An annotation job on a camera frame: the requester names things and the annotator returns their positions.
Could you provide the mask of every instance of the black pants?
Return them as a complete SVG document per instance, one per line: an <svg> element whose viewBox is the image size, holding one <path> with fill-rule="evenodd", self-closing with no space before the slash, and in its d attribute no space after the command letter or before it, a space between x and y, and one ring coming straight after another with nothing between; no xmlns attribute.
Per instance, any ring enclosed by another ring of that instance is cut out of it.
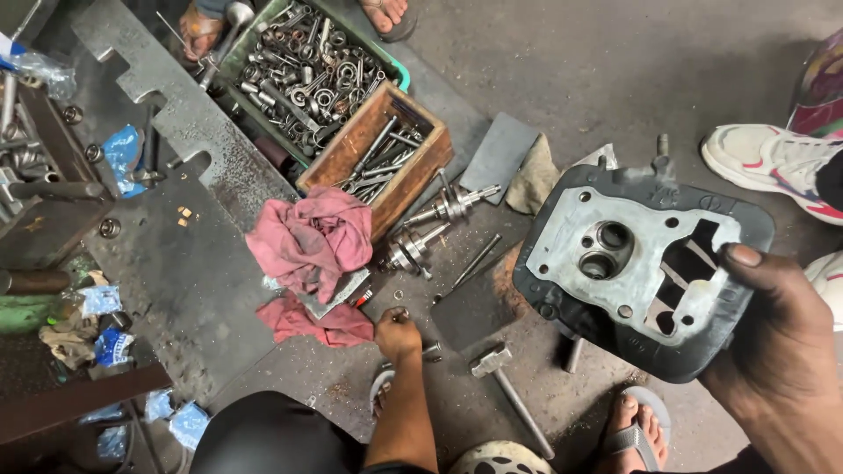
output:
<svg viewBox="0 0 843 474"><path fill-rule="evenodd" d="M282 393L262 391L211 419L191 474L357 474L365 446L321 413Z"/></svg>

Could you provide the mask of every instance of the wooden box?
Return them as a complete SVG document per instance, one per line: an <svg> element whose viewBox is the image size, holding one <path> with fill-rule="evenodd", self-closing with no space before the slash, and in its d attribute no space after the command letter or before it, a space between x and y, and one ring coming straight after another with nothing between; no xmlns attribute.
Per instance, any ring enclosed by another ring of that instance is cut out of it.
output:
<svg viewBox="0 0 843 474"><path fill-rule="evenodd" d="M392 116L398 116L395 130L401 124L410 124L426 138L372 202L373 243L386 234L437 170L454 156L451 136L442 121L392 83L384 82L296 181L299 189L309 192L313 186L333 186L345 180Z"/></svg>

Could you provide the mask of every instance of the hammer handle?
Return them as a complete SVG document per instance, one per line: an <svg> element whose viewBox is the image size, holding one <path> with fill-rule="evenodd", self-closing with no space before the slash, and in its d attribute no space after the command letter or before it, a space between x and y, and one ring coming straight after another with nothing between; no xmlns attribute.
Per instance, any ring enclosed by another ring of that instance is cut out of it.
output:
<svg viewBox="0 0 843 474"><path fill-rule="evenodd" d="M529 413L527 406L524 405L524 401L521 400L521 397L518 396L518 393L515 391L515 387L513 387L512 382L509 381L507 375L503 373L502 369L495 370L492 372L495 375L495 379L497 379L497 383L501 384L501 388L503 389L503 393L507 395L510 403L513 404L513 408L515 408L515 412L521 417L524 421L524 424L527 425L529 428L530 433L533 434L533 437L536 441L539 442L539 450L541 451L541 457L545 459L553 459L556 456L556 453L553 452L553 448L548 443L545 434L541 432L539 425L535 423L533 419L533 415Z"/></svg>

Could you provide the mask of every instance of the concrete floor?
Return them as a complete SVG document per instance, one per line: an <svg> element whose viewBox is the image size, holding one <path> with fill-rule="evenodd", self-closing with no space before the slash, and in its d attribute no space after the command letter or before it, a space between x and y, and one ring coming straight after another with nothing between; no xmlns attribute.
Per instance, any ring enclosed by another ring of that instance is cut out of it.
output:
<svg viewBox="0 0 843 474"><path fill-rule="evenodd" d="M493 117L503 110L545 132L559 164L614 143L622 165L644 165L655 152L655 137L667 132L680 180L759 203L773 214L775 252L807 264L838 247L837 229L809 217L787 197L741 190L717 178L696 151L717 125L787 122L804 59L816 40L843 23L834 2L420 4L420 24L409 45L481 113ZM475 244L503 229L502 251L526 232L528 219L503 208L482 207L470 226L448 235L433 256L438 274L431 283L407 276L384 282L367 312L397 304L392 293L402 289L400 303L411 309L427 338L435 337L427 316L431 298L446 288ZM586 347L579 374L565 374L551 362L558 335L542 320L522 320L498 336L513 347L518 363L510 377L556 447L554 466L570 471L594 446L610 389L644 376L593 346ZM316 395L318 409L365 440L373 428L367 393L378 360L374 347L334 351L295 338L223 391L211 409L258 390L280 390L302 401ZM488 439L532 446L499 390L490 380L474 380L458 354L446 353L443 363L427 368L426 377L444 465ZM747 444L698 383L647 383L674 418L668 469L710 469Z"/></svg>

